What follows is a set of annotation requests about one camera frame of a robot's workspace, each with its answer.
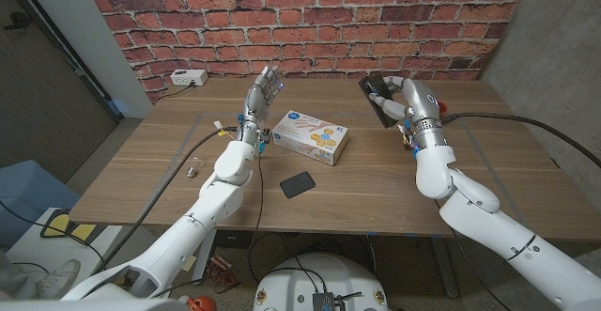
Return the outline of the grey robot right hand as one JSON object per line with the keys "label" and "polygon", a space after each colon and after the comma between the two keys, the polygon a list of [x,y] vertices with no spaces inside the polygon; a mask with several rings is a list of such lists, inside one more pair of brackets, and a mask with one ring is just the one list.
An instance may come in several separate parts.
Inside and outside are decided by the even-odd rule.
{"label": "grey robot right hand", "polygon": [[382,97],[382,92],[371,92],[368,99],[395,121],[408,118],[415,128],[420,149],[446,146],[442,133],[439,105],[432,90],[421,81],[400,76],[382,78],[391,94],[400,92],[408,106]]}

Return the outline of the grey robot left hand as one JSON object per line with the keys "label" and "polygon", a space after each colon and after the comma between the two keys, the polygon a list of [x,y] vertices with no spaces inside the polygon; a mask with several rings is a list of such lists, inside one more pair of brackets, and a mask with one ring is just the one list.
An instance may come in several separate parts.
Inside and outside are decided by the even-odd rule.
{"label": "grey robot left hand", "polygon": [[283,86],[277,66],[266,66],[257,75],[239,115],[239,141],[254,146],[262,140],[262,126],[267,121],[271,104]]}

